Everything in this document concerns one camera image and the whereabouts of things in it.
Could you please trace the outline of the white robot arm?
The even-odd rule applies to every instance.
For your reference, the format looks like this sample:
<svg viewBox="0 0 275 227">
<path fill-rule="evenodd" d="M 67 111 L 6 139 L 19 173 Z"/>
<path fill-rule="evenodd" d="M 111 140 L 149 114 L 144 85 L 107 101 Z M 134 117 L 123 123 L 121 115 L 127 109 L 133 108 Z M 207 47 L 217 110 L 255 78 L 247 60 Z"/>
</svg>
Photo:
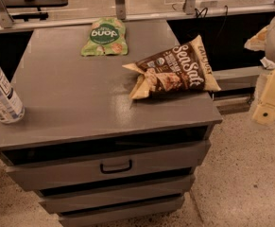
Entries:
<svg viewBox="0 0 275 227">
<path fill-rule="evenodd" d="M 264 61 L 275 63 L 275 17 L 268 26 L 248 39 L 244 47 L 252 51 L 264 51 Z M 275 120 L 275 69 L 266 76 L 266 85 L 259 97 L 252 120 L 262 125 L 268 125 Z"/>
</svg>

